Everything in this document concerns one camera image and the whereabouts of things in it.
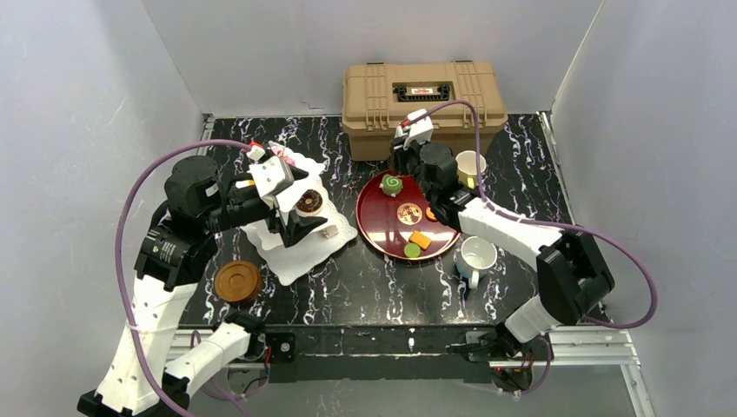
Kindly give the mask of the red round tray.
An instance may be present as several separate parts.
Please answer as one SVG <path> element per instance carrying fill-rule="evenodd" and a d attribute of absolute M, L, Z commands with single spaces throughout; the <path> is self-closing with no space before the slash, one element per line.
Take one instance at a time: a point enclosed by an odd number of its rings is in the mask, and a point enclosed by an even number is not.
<path fill-rule="evenodd" d="M 404 261 L 428 260 L 451 249 L 460 233 L 426 218 L 425 208 L 429 204 L 415 180 L 399 175 L 403 190 L 397 197 L 390 197 L 380 189 L 386 174 L 391 173 L 384 171 L 367 181 L 357 197 L 355 216 L 365 241 L 379 252 Z M 433 243 L 418 259 L 408 259 L 403 248 L 415 230 L 428 235 Z"/>

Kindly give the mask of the green round macaron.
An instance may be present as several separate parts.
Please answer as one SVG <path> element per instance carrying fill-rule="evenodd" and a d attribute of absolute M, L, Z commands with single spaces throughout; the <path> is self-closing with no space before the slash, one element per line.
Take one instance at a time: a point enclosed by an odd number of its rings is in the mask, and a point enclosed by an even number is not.
<path fill-rule="evenodd" d="M 422 254 L 422 248 L 416 243 L 408 243 L 403 248 L 404 256 L 408 259 L 418 259 Z"/>

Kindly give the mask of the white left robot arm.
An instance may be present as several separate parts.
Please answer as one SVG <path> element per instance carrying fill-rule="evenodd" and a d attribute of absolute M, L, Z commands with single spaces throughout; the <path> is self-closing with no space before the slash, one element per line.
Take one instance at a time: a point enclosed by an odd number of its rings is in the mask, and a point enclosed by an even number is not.
<path fill-rule="evenodd" d="M 282 209 L 278 196 L 309 172 L 279 156 L 264 156 L 227 184 L 208 156 L 177 162 L 164 185 L 166 198 L 142 240 L 134 269 L 130 310 L 108 373 L 83 394 L 77 409 L 87 416 L 177 416 L 192 396 L 225 365 L 245 355 L 262 321 L 228 315 L 206 340 L 176 360 L 167 358 L 180 318 L 204 269 L 217 251 L 217 233 L 266 222 L 291 247 L 323 225 Z"/>

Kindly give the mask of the white three-tier dessert stand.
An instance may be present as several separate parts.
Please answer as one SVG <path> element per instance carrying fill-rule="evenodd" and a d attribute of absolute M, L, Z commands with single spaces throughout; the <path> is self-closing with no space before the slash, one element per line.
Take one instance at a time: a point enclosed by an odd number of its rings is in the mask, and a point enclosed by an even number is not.
<path fill-rule="evenodd" d="M 358 231 L 350 225 L 330 199 L 329 192 L 322 182 L 322 173 L 325 164 L 294 151 L 286 146 L 288 160 L 296 167 L 309 172 L 309 177 L 295 182 L 287 190 L 286 197 L 279 202 L 296 204 L 302 194 L 308 189 L 317 190 L 323 198 L 322 211 L 318 214 L 328 221 L 295 246 L 285 248 L 278 234 L 271 234 L 264 221 L 251 223 L 241 227 L 248 241 L 256 248 L 258 254 L 267 263 L 269 269 L 276 275 L 284 287 L 291 285 L 301 276 L 307 274 L 314 266 L 326 261 L 334 252 L 341 249 L 349 241 L 357 237 Z M 336 225 L 339 234 L 330 239 L 322 236 L 322 230 L 328 225 Z"/>

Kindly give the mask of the chocolate glazed donut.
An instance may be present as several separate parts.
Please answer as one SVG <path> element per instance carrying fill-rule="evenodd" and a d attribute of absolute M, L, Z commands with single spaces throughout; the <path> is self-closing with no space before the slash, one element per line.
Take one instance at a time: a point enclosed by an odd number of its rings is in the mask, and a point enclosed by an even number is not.
<path fill-rule="evenodd" d="M 306 190 L 295 204 L 295 210 L 299 216 L 310 217 L 318 215 L 322 211 L 323 198 L 315 189 Z"/>

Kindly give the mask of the orange round cookie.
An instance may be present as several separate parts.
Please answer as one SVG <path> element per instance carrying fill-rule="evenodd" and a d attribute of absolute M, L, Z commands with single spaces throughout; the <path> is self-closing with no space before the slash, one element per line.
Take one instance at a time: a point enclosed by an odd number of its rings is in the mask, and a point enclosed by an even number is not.
<path fill-rule="evenodd" d="M 430 222 L 437 222 L 437 217 L 430 207 L 425 208 L 425 216 Z"/>

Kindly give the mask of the green swirl roll cake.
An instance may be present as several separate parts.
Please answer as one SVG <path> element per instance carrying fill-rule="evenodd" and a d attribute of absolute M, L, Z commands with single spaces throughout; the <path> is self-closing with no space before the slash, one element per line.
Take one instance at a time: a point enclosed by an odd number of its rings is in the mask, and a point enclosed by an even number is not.
<path fill-rule="evenodd" d="M 382 177 L 380 189 L 385 195 L 397 197 L 403 190 L 403 181 L 398 176 L 386 174 Z"/>

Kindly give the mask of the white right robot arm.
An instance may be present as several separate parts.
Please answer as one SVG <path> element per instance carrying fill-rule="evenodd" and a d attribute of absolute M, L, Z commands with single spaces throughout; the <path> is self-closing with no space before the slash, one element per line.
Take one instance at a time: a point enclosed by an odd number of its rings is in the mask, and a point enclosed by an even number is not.
<path fill-rule="evenodd" d="M 441 224 L 493 243 L 536 272 L 538 294 L 498 325 L 502 339 L 523 344 L 560 325 L 573 326 L 614 289 L 592 236 L 567 224 L 517 221 L 512 212 L 491 208 L 478 190 L 459 181 L 449 146 L 400 135 L 390 143 L 389 160 L 394 172 L 415 180 Z"/>

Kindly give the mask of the orange square cake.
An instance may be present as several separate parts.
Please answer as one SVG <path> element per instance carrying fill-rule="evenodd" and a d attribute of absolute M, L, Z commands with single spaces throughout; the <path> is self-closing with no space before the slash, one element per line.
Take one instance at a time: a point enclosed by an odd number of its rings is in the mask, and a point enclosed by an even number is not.
<path fill-rule="evenodd" d="M 433 243 L 432 239 L 428 235 L 425 235 L 417 230 L 413 231 L 410 234 L 408 241 L 418 246 L 421 250 L 429 249 L 429 247 Z"/>

